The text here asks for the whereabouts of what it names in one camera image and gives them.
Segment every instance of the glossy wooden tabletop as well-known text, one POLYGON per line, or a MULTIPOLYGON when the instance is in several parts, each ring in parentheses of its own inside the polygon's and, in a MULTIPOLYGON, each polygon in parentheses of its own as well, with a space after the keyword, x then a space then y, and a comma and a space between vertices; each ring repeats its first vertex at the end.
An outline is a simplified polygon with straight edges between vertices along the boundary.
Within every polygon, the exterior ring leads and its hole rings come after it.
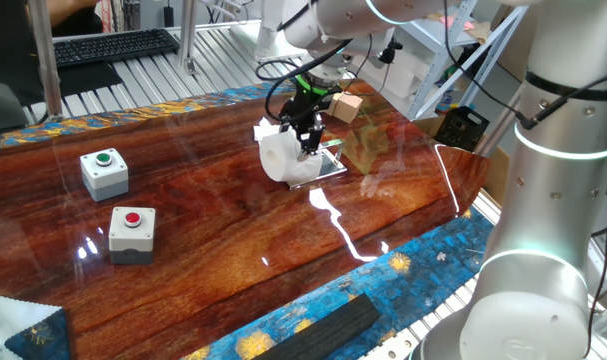
POLYGON ((0 295, 62 306, 76 358, 179 358, 453 219, 483 183, 487 160, 369 96, 352 124, 325 118, 348 172, 289 191, 260 165, 263 103, 0 151, 0 295), (111 147, 130 191, 96 203, 79 156, 111 147), (115 206, 156 209, 151 265, 110 263, 115 206))

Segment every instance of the red button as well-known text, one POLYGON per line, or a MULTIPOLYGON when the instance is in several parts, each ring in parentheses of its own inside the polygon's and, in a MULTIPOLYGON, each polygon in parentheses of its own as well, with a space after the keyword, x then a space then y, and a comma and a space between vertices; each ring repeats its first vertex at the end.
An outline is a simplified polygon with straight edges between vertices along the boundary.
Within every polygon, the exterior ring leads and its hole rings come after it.
POLYGON ((141 225, 141 215, 137 213, 129 213, 125 215, 125 225, 127 227, 137 227, 141 225))

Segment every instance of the green button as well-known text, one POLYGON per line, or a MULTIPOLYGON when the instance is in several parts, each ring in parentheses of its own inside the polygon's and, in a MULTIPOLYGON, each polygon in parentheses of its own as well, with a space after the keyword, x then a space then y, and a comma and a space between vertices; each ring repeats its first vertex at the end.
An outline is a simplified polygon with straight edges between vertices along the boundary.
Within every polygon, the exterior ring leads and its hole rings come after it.
POLYGON ((96 163, 99 166, 109 166, 112 163, 112 157, 108 154, 99 154, 96 157, 96 163))

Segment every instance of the keyboard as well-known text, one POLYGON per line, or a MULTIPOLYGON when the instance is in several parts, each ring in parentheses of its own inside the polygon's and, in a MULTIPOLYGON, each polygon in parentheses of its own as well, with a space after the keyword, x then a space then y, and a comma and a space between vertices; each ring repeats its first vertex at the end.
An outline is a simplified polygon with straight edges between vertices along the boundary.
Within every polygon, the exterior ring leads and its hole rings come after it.
POLYGON ((165 29, 131 31, 54 43, 58 67, 128 59, 178 49, 179 43, 165 29))

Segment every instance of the small wooden block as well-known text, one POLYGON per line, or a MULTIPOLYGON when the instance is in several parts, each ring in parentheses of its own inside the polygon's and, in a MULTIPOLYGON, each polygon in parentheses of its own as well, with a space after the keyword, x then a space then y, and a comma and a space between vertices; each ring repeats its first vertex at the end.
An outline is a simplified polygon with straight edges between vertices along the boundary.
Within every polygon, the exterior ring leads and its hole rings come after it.
POLYGON ((334 94, 332 104, 326 113, 349 124, 358 115, 362 103, 363 99, 359 96, 346 93, 334 94))

